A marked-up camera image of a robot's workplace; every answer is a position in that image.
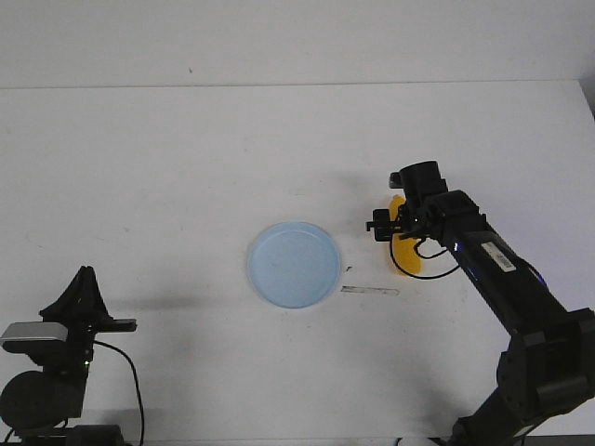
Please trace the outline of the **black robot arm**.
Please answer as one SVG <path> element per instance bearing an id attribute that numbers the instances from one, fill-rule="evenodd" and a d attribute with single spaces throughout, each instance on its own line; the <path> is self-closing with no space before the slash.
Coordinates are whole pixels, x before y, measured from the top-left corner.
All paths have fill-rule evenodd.
<path id="1" fill-rule="evenodd" d="M 376 241 L 436 241 L 448 251 L 510 336 L 496 368 L 496 389 L 459 418 L 438 445 L 514 445 L 554 416 L 594 397 L 594 312 L 569 311 L 462 190 L 449 190 L 434 161 L 390 175 L 404 192 L 392 215 L 376 209 L 366 228 Z"/>
<path id="2" fill-rule="evenodd" d="M 1 419 L 19 445 L 123 445 L 118 425 L 69 426 L 81 417 L 94 348 L 100 334 L 133 333 L 133 319 L 115 319 L 101 296 L 95 270 L 82 266 L 37 321 L 18 321 L 1 347 L 27 356 L 35 369 L 13 377 L 1 392 Z"/>

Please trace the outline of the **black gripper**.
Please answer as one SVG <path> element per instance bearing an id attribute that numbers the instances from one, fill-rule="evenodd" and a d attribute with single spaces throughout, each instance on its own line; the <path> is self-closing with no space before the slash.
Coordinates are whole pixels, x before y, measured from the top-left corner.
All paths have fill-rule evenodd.
<path id="1" fill-rule="evenodd" d="M 138 327 L 136 319 L 109 315 L 90 266 L 82 266 L 60 297 L 39 314 L 43 322 L 67 329 L 65 340 L 52 342 L 44 352 L 42 367 L 51 372 L 87 372 L 98 334 L 132 333 Z"/>
<path id="2" fill-rule="evenodd" d="M 413 206 L 401 204 L 395 217 L 390 210 L 380 208 L 373 210 L 373 221 L 365 223 L 367 231 L 373 231 L 376 242 L 390 242 L 394 235 L 400 240 L 434 238 L 434 227 L 424 204 Z"/>

